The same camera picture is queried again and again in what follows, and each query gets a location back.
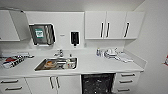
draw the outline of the faucet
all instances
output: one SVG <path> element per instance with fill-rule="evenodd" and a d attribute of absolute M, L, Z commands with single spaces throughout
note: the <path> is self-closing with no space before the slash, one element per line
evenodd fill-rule
<path fill-rule="evenodd" d="M 63 57 L 64 56 L 64 54 L 63 54 L 63 50 L 62 49 L 60 49 L 60 50 L 58 50 L 59 51 L 59 53 L 58 54 L 55 54 L 54 56 L 60 56 L 60 57 Z"/>

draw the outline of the sink basin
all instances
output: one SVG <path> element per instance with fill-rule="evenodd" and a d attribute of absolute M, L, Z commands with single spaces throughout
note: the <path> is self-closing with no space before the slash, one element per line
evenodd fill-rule
<path fill-rule="evenodd" d="M 46 63 L 52 62 L 52 66 L 46 66 Z M 44 59 L 36 68 L 39 70 L 65 70 L 75 69 L 77 66 L 77 58 L 56 58 L 56 59 Z"/>

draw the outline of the countertop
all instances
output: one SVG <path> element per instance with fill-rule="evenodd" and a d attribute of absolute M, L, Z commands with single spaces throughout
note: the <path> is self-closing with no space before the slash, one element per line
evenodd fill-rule
<path fill-rule="evenodd" d="M 74 55 L 77 58 L 76 69 L 65 70 L 40 70 L 34 69 L 46 58 L 56 58 L 53 56 L 35 56 L 27 58 L 22 63 L 10 69 L 0 69 L 0 78 L 19 77 L 41 77 L 41 76 L 63 76 L 80 75 L 93 73 L 117 73 L 144 71 L 143 68 L 134 62 L 124 63 L 113 58 L 108 59 L 98 57 L 95 54 Z"/>

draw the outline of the sticker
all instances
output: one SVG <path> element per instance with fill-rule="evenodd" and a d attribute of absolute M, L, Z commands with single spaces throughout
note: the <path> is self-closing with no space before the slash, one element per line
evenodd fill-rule
<path fill-rule="evenodd" d="M 35 29 L 37 38 L 43 38 L 43 30 L 42 29 Z"/>

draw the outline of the dishwasher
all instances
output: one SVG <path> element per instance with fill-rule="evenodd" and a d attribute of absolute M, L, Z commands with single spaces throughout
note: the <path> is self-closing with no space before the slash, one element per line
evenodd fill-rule
<path fill-rule="evenodd" d="M 113 94 L 114 75 L 115 73 L 82 75 L 82 94 Z"/>

